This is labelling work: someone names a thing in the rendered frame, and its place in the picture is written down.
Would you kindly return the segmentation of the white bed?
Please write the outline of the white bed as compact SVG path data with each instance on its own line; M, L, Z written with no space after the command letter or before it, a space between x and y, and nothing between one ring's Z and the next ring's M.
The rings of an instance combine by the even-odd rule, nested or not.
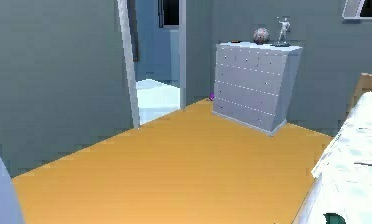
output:
M314 183L291 224L372 224L372 74L356 84L347 119L311 171Z

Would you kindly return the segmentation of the grey chest of drawers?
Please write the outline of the grey chest of drawers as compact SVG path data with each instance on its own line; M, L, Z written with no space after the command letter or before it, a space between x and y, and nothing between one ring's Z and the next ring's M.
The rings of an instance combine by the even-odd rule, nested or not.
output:
M300 46L218 44L213 113L274 135L287 122L301 52Z

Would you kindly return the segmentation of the speckled round ball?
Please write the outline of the speckled round ball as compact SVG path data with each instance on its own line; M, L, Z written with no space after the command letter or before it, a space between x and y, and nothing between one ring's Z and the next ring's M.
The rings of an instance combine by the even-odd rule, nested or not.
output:
M267 44L270 40L269 30L266 28L258 28L254 32L253 40L257 45Z

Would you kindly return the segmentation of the silver human figure statue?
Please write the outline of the silver human figure statue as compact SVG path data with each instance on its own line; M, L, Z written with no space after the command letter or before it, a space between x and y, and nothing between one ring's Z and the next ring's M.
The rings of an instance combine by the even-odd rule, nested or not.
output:
M290 43L287 41L287 33L290 31L290 22L287 17L281 19L278 17L278 22L281 24L278 39L273 43L274 47L289 47Z

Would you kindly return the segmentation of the dark green object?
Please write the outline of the dark green object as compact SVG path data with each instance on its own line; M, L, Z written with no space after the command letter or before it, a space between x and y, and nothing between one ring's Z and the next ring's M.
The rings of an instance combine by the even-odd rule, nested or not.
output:
M324 214L326 224L346 224L346 220L337 213Z

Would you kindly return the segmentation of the grey furniture edge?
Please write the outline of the grey furniture edge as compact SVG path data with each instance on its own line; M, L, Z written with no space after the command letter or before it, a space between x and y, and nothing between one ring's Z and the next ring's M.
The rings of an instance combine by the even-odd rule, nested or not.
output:
M25 224L12 179L0 156L0 224Z

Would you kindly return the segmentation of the dark window with white frame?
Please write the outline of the dark window with white frame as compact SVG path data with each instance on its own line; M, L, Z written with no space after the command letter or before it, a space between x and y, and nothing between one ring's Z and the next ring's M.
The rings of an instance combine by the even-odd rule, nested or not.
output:
M179 0L158 0L159 27L176 29L179 26Z

